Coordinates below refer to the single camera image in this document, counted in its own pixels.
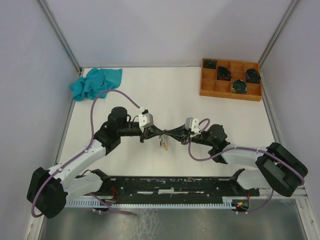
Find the teal cloth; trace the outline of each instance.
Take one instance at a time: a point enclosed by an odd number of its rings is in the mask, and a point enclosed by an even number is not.
[[[85,77],[79,77],[75,83],[70,85],[73,91],[73,99],[81,101],[85,97],[95,99],[96,96],[104,90],[116,89],[121,84],[122,69],[99,69],[92,68]],[[107,92],[100,98],[105,99]]]

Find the red wire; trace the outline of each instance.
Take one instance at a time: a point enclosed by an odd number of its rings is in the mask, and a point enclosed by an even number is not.
[[[118,197],[116,198],[116,201],[115,201],[115,204],[119,201],[119,198],[120,198],[120,196],[119,196],[119,192],[115,189],[115,187],[114,186],[112,186],[110,189],[112,189],[113,190],[113,194],[112,194],[112,200],[115,200],[115,195],[116,195],[116,193],[118,194]]]
[[[246,197],[246,200],[248,201],[250,199],[250,191],[248,190],[248,196]]]

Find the small object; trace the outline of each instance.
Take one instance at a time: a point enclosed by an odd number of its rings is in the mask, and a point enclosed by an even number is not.
[[[259,84],[261,76],[255,68],[250,68],[245,72],[245,80],[247,83]]]
[[[233,209],[234,212],[238,213],[238,212],[245,212],[247,213],[249,207],[250,207],[250,201],[249,200],[245,200],[245,201],[238,201],[235,204],[232,204],[235,209]]]
[[[206,59],[203,61],[203,67],[205,69],[217,69],[217,60]]]
[[[248,87],[245,81],[238,79],[231,83],[231,91],[236,94],[246,94]]]
[[[168,146],[170,145],[170,138],[168,135],[161,135],[159,136],[160,139],[160,148],[168,151]]]
[[[232,78],[231,72],[228,70],[228,68],[224,66],[219,66],[217,71],[217,80],[225,80],[230,81]]]

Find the orange wooden tray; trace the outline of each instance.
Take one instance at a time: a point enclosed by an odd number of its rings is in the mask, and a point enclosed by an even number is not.
[[[217,80],[217,69],[204,68],[205,60],[216,60],[216,68],[223,66],[228,68],[232,74],[231,81]],[[256,69],[260,74],[259,63],[246,61],[233,61],[213,58],[203,58],[201,65],[200,95],[208,97],[239,99],[259,102],[262,99],[262,85],[260,83],[249,83],[246,81],[246,71]],[[237,79],[246,81],[246,94],[231,92],[231,83]]]

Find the white table surface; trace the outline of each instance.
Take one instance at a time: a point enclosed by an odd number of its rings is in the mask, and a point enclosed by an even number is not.
[[[84,70],[84,76],[90,68]],[[244,101],[199,95],[200,67],[126,67],[118,90],[129,95],[153,115],[160,129],[173,129],[186,118],[210,118],[223,125],[227,141],[239,146],[261,147],[273,142],[263,101]],[[63,145],[60,162],[78,151],[90,139],[92,100],[76,102]],[[95,104],[93,121],[97,131],[112,108],[122,106],[132,117],[139,112],[125,97],[110,92]],[[192,144],[197,158],[208,157],[208,146]],[[139,137],[122,137],[121,144],[88,169],[101,169],[110,176],[231,176],[241,165],[225,165],[213,160],[197,162],[188,147],[171,138],[168,151],[159,148],[154,137],[140,143]]]

